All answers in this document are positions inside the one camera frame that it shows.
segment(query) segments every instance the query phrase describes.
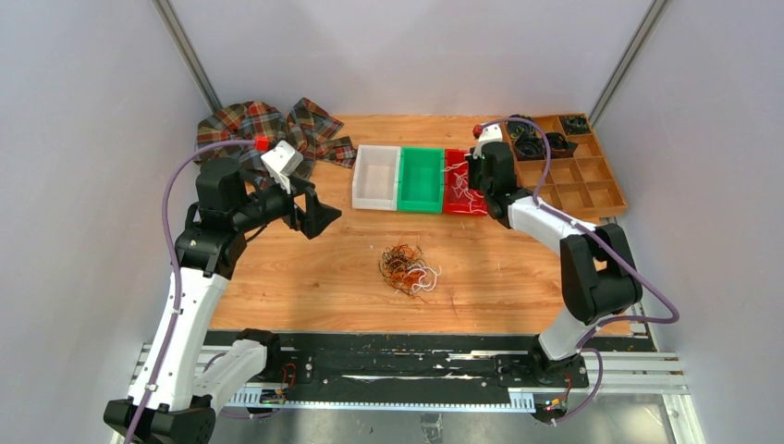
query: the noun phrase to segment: white arm segment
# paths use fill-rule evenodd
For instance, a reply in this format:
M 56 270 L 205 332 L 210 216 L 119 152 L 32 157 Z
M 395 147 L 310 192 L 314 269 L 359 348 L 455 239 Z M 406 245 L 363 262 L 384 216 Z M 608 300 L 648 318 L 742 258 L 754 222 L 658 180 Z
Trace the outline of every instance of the white arm segment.
M 237 390 L 264 369 L 266 362 L 264 345 L 250 339 L 235 340 L 226 355 L 196 378 L 193 394 L 210 395 L 210 406 L 220 412 Z
M 560 254 L 560 241 L 572 234 L 582 235 L 582 232 L 577 230 L 571 224 L 547 213 L 545 210 L 539 208 L 540 206 L 548 206 L 553 208 L 550 204 L 543 199 L 539 199 L 539 204 L 533 202 L 533 197 L 523 197 L 518 199 L 509 206 L 509 225 L 521 231 L 537 241 L 542 242 L 547 248 Z M 587 228 L 595 229 L 596 225 L 589 222 L 582 222 L 582 225 Z
M 180 273 L 182 274 L 182 292 L 184 294 L 180 305 L 181 315 L 177 320 L 174 336 L 166 352 L 161 373 L 158 375 L 157 387 L 154 388 L 153 395 L 147 403 L 151 409 L 157 409 L 159 404 L 167 404 L 170 412 L 186 410 L 190 407 L 196 361 L 199 358 L 204 336 L 207 334 L 207 326 L 213 317 L 215 306 L 228 285 L 228 279 L 217 274 L 213 274 L 212 277 L 204 277 L 201 270 L 192 268 L 182 268 Z M 139 377 L 136 378 L 136 382 L 129 391 L 129 395 L 133 397 L 133 402 L 136 405 L 139 405 L 141 396 L 144 394 L 150 372 L 153 370 L 153 363 L 158 359 L 158 352 L 161 350 L 161 344 L 164 341 L 169 319 L 174 309 L 174 291 L 174 274 L 172 274 L 169 298 L 166 300 L 164 314 L 158 325 L 158 331 L 155 333 L 153 347 L 150 349 L 150 354 L 147 356 L 147 361 L 145 361 Z M 256 373 L 259 373 L 263 366 L 257 368 Z
M 482 147 L 486 143 L 503 141 L 504 133 L 501 131 L 501 126 L 499 124 L 490 125 L 483 129 L 482 134 L 479 135 L 479 139 L 476 141 L 476 148 L 473 149 L 473 158 L 478 159 L 482 157 Z
M 542 242 L 555 254 L 560 254 L 561 239 L 573 234 L 582 235 L 582 232 L 572 224 L 564 222 L 540 208 L 545 205 L 553 208 L 541 198 L 538 205 L 533 202 L 531 196 L 518 199 L 509 206 L 509 225 Z M 579 222 L 589 229 L 596 228 L 595 224 Z M 568 358 L 577 353 L 577 342 L 585 333 L 593 330 L 594 326 L 595 324 L 586 326 L 578 321 L 571 315 L 569 309 L 564 307 L 550 327 L 539 335 L 539 344 L 547 357 L 553 361 Z

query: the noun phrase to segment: wooden surface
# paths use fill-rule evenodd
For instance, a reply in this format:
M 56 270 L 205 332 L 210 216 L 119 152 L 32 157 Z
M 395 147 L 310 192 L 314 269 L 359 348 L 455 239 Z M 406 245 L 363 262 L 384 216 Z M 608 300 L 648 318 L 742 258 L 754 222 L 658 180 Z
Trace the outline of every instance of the wooden surface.
M 341 116 L 355 144 L 467 149 L 471 129 L 490 117 Z M 489 217 L 354 210 L 352 170 L 319 162 L 319 199 L 343 216 L 314 240 L 275 222 L 239 260 L 212 328 L 526 333 L 546 328 L 563 307 L 557 256 Z M 442 274 L 420 299 L 395 293 L 378 259 L 399 242 L 419 243 Z M 629 334 L 616 323 L 604 334 Z

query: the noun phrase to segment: red wire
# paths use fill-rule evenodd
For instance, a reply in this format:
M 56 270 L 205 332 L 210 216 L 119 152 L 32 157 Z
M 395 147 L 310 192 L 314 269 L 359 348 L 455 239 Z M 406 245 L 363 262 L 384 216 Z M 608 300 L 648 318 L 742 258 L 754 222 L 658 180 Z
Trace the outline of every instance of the red wire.
M 283 370 L 283 381 L 280 383 L 280 389 L 283 389 L 283 386 L 286 385 L 286 380 L 288 379 L 288 372 L 286 371 L 286 367 L 280 367 Z
M 297 380 L 297 366 L 295 364 L 293 364 L 293 363 L 286 363 L 286 367 L 288 367 L 290 365 L 292 367 L 294 367 L 294 371 L 291 372 L 291 383 L 288 384 L 288 388 L 289 389 L 291 389 L 291 387 L 294 385 L 294 381 Z

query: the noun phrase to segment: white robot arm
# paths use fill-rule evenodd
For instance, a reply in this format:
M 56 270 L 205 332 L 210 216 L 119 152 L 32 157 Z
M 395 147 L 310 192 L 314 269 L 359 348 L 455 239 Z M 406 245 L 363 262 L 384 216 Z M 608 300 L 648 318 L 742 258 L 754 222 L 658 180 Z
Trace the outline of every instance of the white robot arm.
M 104 421 L 127 442 L 206 443 L 216 414 L 237 390 L 252 377 L 274 375 L 280 367 L 278 336 L 246 329 L 222 359 L 194 377 L 213 311 L 245 250 L 245 233 L 283 219 L 312 239 L 341 216 L 340 210 L 319 203 L 310 182 L 289 176 L 302 159 L 290 145 L 280 142 L 261 158 L 276 184 L 257 187 L 250 195 L 237 160 L 224 157 L 202 166 L 196 179 L 199 202 L 190 206 L 185 229 L 175 242 L 182 282 L 179 305 L 172 274 L 166 308 L 141 374 L 127 399 L 110 401 L 104 410 Z M 294 202 L 302 194 L 304 209 Z M 157 380 L 150 384 L 153 372 Z
M 546 383 L 563 374 L 563 368 L 577 357 L 597 323 L 637 303 L 643 290 L 585 234 L 588 230 L 598 235 L 633 267 L 629 244 L 619 226 L 598 227 L 537 200 L 530 191 L 518 186 L 514 154 L 503 142 L 500 126 L 490 125 L 474 133 L 478 136 L 476 147 L 466 156 L 469 187 L 482 192 L 493 219 L 528 234 L 560 256 L 566 306 L 537 337 L 530 351 L 534 375 Z M 597 271 L 594 260 L 606 261 L 606 268 Z

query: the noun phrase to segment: plaid fabric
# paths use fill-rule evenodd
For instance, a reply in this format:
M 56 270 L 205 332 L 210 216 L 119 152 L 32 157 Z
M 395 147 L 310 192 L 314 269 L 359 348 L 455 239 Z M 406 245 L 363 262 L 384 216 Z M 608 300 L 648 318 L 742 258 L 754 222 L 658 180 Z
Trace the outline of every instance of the plaid fabric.
M 330 117 L 319 105 L 307 98 L 297 102 L 288 117 L 264 102 L 245 102 L 227 106 L 199 123 L 196 149 L 213 142 L 252 140 L 264 136 L 274 144 L 285 140 L 304 157 L 295 174 L 303 179 L 311 176 L 315 161 L 325 160 L 342 167 L 351 168 L 357 157 L 357 149 L 349 137 L 332 139 L 343 127 L 343 122 Z M 245 150 L 241 146 L 225 146 L 210 154 L 202 154 L 199 162 L 210 158 L 231 156 L 249 170 L 257 183 L 267 186 L 272 183 L 264 169 L 261 153 Z

